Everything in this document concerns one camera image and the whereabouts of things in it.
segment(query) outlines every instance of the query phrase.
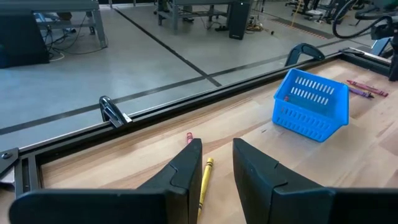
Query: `gray concrete floor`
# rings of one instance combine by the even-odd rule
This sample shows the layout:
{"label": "gray concrete floor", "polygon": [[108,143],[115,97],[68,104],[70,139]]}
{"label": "gray concrete floor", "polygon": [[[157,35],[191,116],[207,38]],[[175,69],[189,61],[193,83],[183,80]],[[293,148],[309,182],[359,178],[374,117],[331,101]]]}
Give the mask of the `gray concrete floor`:
{"label": "gray concrete floor", "polygon": [[[292,19],[292,8],[283,2],[267,2],[265,13],[260,13],[263,26],[274,30],[275,35],[259,32],[245,35],[242,41],[229,39],[227,32],[215,32],[216,24],[206,30],[202,23],[206,23],[206,18],[196,18],[193,24],[180,21],[175,34],[170,21],[157,25],[153,5],[116,9],[222,85],[282,68],[290,49],[302,42],[319,46],[324,54],[373,44],[368,35],[354,40],[325,40],[270,21],[276,17]],[[63,60],[47,65],[0,71],[0,91],[6,96],[0,110],[0,151],[100,123],[95,104],[103,95],[124,98],[118,106],[130,114],[216,88],[116,11],[102,7],[101,13],[109,41],[107,49],[86,55],[65,54]],[[73,17],[77,21],[82,18],[79,14]],[[223,18],[217,21],[226,22]],[[297,15],[296,22],[331,34],[329,24],[316,24],[301,15]],[[355,22],[352,16],[347,18],[339,31],[347,34],[366,25],[348,25]],[[88,29],[82,29],[79,36],[69,52],[99,48],[96,36],[89,35]],[[76,34],[58,47],[69,46],[75,37]],[[245,65],[251,66],[228,72]]]}

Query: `crayon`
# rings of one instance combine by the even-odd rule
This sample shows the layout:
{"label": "crayon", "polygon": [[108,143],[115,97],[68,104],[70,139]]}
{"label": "crayon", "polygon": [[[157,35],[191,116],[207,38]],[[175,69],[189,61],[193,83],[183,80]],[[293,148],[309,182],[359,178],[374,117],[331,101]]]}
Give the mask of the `crayon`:
{"label": "crayon", "polygon": [[368,85],[365,85],[365,84],[362,84],[362,83],[357,83],[357,82],[354,82],[352,80],[347,80],[347,82],[349,84],[353,85],[353,86],[360,87],[360,88],[362,88],[364,90],[367,90],[367,91],[370,91],[370,92],[372,92],[374,94],[381,95],[381,96],[384,96],[384,97],[388,96],[388,93],[386,93],[385,91],[378,90],[378,89],[373,88],[371,86],[368,86]]}
{"label": "crayon", "polygon": [[359,96],[363,96],[363,97],[366,97],[366,98],[374,98],[370,92],[366,93],[366,92],[364,92],[362,90],[359,90],[357,88],[353,88],[353,87],[350,87],[350,86],[348,88],[349,88],[350,92],[358,94]]}
{"label": "crayon", "polygon": [[187,144],[190,144],[193,140],[193,134],[192,133],[187,133]]}
{"label": "crayon", "polygon": [[203,173],[203,179],[201,180],[198,219],[201,214],[201,210],[203,208],[203,202],[205,201],[207,185],[208,185],[209,179],[210,179],[211,168],[213,168],[213,162],[214,162],[214,160],[212,158],[207,159],[207,163],[205,166],[205,172]]}

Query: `blue plastic basket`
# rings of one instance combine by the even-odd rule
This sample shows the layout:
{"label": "blue plastic basket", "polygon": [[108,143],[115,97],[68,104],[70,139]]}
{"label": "blue plastic basket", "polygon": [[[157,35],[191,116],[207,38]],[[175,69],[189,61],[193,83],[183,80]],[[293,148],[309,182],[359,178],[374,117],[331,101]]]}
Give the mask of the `blue plastic basket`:
{"label": "blue plastic basket", "polygon": [[291,69],[279,86],[272,121],[323,142],[348,124],[349,90],[342,83]]}

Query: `wooden tabletop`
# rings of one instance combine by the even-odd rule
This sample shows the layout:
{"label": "wooden tabletop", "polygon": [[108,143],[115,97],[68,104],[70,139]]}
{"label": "wooden tabletop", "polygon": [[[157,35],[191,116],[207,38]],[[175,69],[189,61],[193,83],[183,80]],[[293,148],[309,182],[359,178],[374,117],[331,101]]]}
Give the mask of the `wooden tabletop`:
{"label": "wooden tabletop", "polygon": [[[215,160],[199,223],[245,223],[233,176],[233,138],[322,185],[398,187],[398,83],[340,60],[310,72],[367,83],[390,95],[372,100],[350,95],[349,125],[318,143],[272,123],[280,82],[271,83],[46,164],[44,185],[134,189],[181,151],[192,132],[202,139],[203,161]],[[11,202],[10,193],[0,192],[0,205]],[[0,211],[0,223],[5,214]]]}

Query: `cable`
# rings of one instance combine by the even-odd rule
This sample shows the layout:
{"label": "cable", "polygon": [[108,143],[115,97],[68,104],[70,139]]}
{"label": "cable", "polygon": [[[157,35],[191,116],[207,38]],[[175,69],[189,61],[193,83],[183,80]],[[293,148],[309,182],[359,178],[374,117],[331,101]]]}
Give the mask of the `cable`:
{"label": "cable", "polygon": [[201,7],[206,9],[206,11],[210,11],[210,9],[206,8],[205,6],[201,6]]}
{"label": "cable", "polygon": [[54,54],[53,53],[51,53],[51,52],[48,52],[49,53],[49,60],[51,60],[52,58],[54,58]]}
{"label": "cable", "polygon": [[49,30],[49,28],[47,28],[47,33],[45,34],[45,37],[42,37],[42,38],[45,38],[44,39],[44,43],[47,43],[47,37],[50,35],[50,30]]}
{"label": "cable", "polygon": [[[109,44],[108,37],[105,36],[105,39],[106,39],[106,45],[108,46],[108,44]],[[93,51],[90,51],[90,52],[75,53],[75,52],[68,52],[68,51],[66,51],[66,50],[64,50],[64,49],[58,49],[58,48],[55,48],[55,47],[53,48],[54,51],[56,51],[56,52],[58,52],[58,53],[60,53],[60,54],[61,54],[61,52],[65,52],[65,53],[67,53],[67,54],[72,54],[72,55],[86,55],[86,54],[92,54],[92,53],[99,52],[99,51],[104,50],[104,49],[105,49],[105,47],[104,47],[104,48],[97,49],[97,50],[93,50]]]}
{"label": "cable", "polygon": [[[187,12],[187,13],[193,14],[193,15],[199,15],[199,13],[196,13],[196,12],[190,12],[190,11],[187,11],[187,10],[184,10],[184,9],[180,9],[180,10],[183,11],[183,12]],[[207,26],[206,23],[205,23],[205,21],[202,19],[202,17],[201,17],[201,16],[198,16],[198,17],[200,18],[201,23],[203,24],[203,27],[204,27],[206,30],[210,30],[211,27],[212,27],[214,24],[219,24],[219,25],[221,25],[221,26],[225,25],[225,24],[222,24],[222,23],[220,23],[220,22],[212,22],[209,26]]]}
{"label": "cable", "polygon": [[246,30],[253,31],[253,32],[260,32],[260,31],[263,31],[264,28],[262,28],[262,26],[260,26],[260,25],[248,24],[248,26],[246,27]]}
{"label": "cable", "polygon": [[60,45],[60,44],[64,43],[64,41],[67,39],[70,32],[65,33],[65,31],[62,29],[63,35],[60,38],[58,38],[57,40],[53,41],[52,43],[55,45]]}
{"label": "cable", "polygon": [[87,14],[85,15],[85,17],[83,18],[83,20],[82,20],[82,22],[80,24],[79,31],[77,32],[75,40],[68,47],[65,47],[64,49],[59,49],[59,50],[69,49],[76,43],[77,39],[79,39],[80,31],[81,31],[81,28],[83,27],[83,23],[85,22],[86,18],[87,18]]}
{"label": "cable", "polygon": [[62,59],[65,58],[65,55],[63,53],[59,52],[59,54],[61,55],[61,57],[53,59],[53,60],[50,60],[50,62],[56,62],[57,60],[62,60]]}
{"label": "cable", "polygon": [[[347,9],[347,7],[349,7],[350,5],[352,5],[352,3],[356,2],[356,0],[350,0],[349,2],[347,2],[338,12],[336,18],[340,18],[341,14]],[[392,18],[391,16],[382,16],[380,18],[378,18],[376,21],[374,21],[372,24],[370,24],[367,28],[364,28],[363,30],[356,32],[354,34],[351,35],[347,35],[347,36],[343,36],[343,35],[339,35],[337,33],[337,20],[333,21],[333,25],[332,25],[332,31],[333,31],[333,35],[335,35],[337,38],[340,39],[351,39],[354,37],[357,37],[361,34],[363,34],[364,32],[366,32],[368,29],[372,28],[374,25],[376,25],[377,23],[383,21],[383,20],[387,20],[387,25],[388,26],[392,26]]]}
{"label": "cable", "polygon": [[48,53],[50,52],[50,50],[51,50],[51,48],[52,48],[52,44],[53,44],[52,31],[49,30],[49,33],[50,33],[50,36],[51,36],[51,43],[50,43],[50,47],[47,49],[47,52],[48,52]]}

